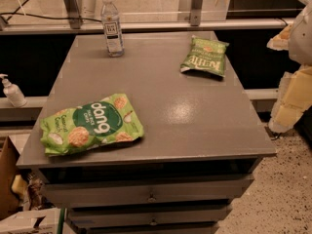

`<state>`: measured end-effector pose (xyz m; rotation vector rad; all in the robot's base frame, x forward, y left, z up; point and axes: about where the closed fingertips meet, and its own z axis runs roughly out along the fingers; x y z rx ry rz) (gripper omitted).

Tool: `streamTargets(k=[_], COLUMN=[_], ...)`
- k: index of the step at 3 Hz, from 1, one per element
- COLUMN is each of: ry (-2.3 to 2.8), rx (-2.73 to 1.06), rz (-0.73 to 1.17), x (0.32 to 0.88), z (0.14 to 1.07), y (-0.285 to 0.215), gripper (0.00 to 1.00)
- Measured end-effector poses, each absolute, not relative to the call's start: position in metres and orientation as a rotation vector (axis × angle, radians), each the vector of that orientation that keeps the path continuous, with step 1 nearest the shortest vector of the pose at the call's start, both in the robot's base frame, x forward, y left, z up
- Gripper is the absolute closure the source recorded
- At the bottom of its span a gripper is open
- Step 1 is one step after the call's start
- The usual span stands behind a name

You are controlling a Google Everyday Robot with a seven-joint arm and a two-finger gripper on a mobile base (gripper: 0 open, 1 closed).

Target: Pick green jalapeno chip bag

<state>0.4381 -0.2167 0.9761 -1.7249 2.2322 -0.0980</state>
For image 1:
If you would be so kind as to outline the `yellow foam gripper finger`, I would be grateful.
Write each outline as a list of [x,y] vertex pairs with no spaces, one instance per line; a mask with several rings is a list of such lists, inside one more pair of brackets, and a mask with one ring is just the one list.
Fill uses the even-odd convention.
[[285,72],[271,111],[269,129],[274,133],[285,133],[311,106],[312,66],[302,65],[295,73]]
[[266,47],[275,51],[287,51],[289,49],[289,39],[292,25],[287,25],[282,31],[271,38]]

